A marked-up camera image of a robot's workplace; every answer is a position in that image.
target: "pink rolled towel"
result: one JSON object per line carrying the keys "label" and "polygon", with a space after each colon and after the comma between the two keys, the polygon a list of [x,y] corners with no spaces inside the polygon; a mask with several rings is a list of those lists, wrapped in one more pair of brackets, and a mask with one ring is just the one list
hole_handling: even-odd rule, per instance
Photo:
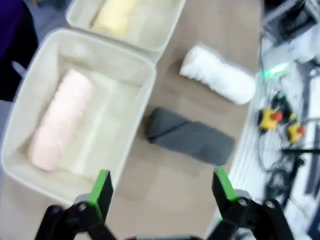
{"label": "pink rolled towel", "polygon": [[40,169],[57,167],[93,95],[92,83],[71,69],[63,77],[28,149],[29,160]]}

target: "table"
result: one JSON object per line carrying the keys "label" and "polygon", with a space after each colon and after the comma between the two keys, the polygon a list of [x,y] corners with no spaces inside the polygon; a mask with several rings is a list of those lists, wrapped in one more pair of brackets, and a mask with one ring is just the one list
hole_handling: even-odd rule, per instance
{"label": "table", "polygon": [[[188,50],[201,42],[254,73],[260,16],[257,0],[187,0],[158,62],[157,81],[145,114],[155,107],[166,107],[217,128],[238,143],[248,105],[235,105],[206,86],[179,76],[179,69]],[[143,130],[144,121],[115,192],[107,224],[121,239],[136,234],[203,236],[216,210],[211,193],[214,167],[148,144]],[[0,200],[0,238],[32,240],[50,204],[51,199],[6,178]]]}

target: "beige fabric bin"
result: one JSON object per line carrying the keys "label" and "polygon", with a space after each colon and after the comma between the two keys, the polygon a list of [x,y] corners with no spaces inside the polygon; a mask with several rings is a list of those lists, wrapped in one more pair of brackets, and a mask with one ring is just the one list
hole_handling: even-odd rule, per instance
{"label": "beige fabric bin", "polygon": [[[26,153],[70,68],[92,81],[94,96],[58,168],[46,172]],[[64,204],[89,193],[100,169],[111,171],[116,188],[155,78],[153,64],[130,50],[73,30],[52,32],[26,73],[8,121],[1,156],[5,172]]]}
{"label": "beige fabric bin", "polygon": [[67,22],[73,28],[136,47],[153,62],[157,62],[166,49],[186,3],[186,0],[139,0],[127,34],[116,36],[92,29],[106,1],[73,0],[66,13]]}

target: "gray rolled towel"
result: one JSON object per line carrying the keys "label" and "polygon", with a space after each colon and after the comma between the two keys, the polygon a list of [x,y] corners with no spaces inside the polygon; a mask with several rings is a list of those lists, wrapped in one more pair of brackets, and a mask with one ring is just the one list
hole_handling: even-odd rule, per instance
{"label": "gray rolled towel", "polygon": [[215,166],[226,164],[235,145],[232,137],[162,107],[152,112],[146,138],[152,144]]}

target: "green light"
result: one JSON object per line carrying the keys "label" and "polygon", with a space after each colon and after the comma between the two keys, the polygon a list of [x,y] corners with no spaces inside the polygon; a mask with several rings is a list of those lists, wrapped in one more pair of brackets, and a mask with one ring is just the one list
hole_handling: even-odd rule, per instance
{"label": "green light", "polygon": [[267,77],[269,75],[273,75],[273,74],[277,74],[282,72],[283,70],[286,69],[286,67],[289,65],[289,63],[284,62],[284,63],[280,63],[272,68],[269,68],[268,70],[263,72],[263,76]]}

